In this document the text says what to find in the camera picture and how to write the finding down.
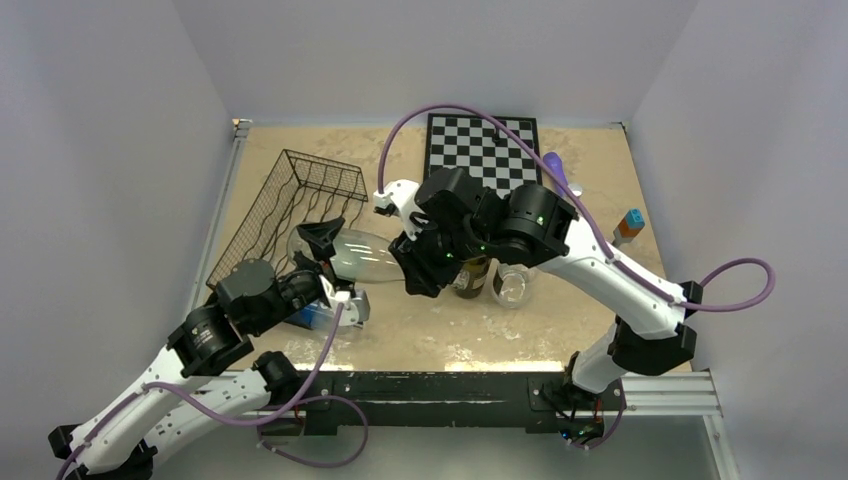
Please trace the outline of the clear wine bottle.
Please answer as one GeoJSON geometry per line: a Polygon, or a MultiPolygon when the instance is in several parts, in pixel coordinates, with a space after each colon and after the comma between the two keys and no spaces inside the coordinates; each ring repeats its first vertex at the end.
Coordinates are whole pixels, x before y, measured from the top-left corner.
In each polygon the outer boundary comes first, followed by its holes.
{"type": "MultiPolygon", "coordinates": [[[[388,251],[389,244],[390,241],[381,236],[342,228],[334,240],[336,253],[329,260],[338,280],[364,284],[403,281],[401,268],[388,251]]],[[[290,260],[291,254],[300,246],[293,230],[286,244],[290,260]]]]}

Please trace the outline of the black wire wine rack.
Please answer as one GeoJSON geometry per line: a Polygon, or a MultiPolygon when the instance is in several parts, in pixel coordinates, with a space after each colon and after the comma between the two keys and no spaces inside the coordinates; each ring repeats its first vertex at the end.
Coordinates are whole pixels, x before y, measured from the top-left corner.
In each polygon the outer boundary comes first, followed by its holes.
{"type": "Polygon", "coordinates": [[[341,217],[351,227],[368,198],[359,166],[282,150],[206,285],[212,288],[245,260],[266,260],[283,274],[291,269],[286,244],[299,224],[341,217]]]}

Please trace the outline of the blue square bottle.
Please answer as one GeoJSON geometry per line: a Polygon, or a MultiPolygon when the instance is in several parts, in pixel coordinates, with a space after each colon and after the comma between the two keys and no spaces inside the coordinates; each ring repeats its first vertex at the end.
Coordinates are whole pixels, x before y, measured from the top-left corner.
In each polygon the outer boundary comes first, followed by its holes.
{"type": "MultiPolygon", "coordinates": [[[[335,309],[320,301],[305,306],[283,320],[284,324],[306,330],[329,330],[334,322],[335,309]]],[[[362,327],[370,315],[370,305],[365,298],[354,298],[345,307],[339,328],[362,327]]]]}

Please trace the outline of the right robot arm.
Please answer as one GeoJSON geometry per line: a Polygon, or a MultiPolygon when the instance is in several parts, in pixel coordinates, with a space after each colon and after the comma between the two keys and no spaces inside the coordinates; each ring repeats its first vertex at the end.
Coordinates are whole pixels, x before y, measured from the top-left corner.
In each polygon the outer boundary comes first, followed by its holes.
{"type": "Polygon", "coordinates": [[[472,260],[536,268],[588,294],[615,315],[590,348],[572,356],[564,399],[584,407],[627,372],[662,375],[693,359],[696,332],[686,326],[699,299],[695,282],[652,274],[604,239],[555,192],[525,184],[501,197],[458,168],[422,183],[396,180],[374,194],[375,210],[400,219],[389,250],[409,295],[436,298],[472,260]]]}

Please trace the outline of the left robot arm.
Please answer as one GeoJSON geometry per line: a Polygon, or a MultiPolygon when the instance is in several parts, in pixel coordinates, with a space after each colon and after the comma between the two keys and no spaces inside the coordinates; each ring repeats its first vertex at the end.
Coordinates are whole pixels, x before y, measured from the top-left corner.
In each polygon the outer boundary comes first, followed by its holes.
{"type": "Polygon", "coordinates": [[[239,262],[188,313],[143,373],[99,414],[49,435],[62,460],[62,479],[147,479],[154,469],[219,425],[259,427],[264,407],[279,418],[310,390],[285,354],[261,354],[253,365],[210,389],[212,379],[254,349],[253,339],[319,304],[328,338],[366,315],[353,285],[332,267],[343,218],[305,223],[296,231],[305,249],[295,269],[279,274],[267,260],[239,262]]]}

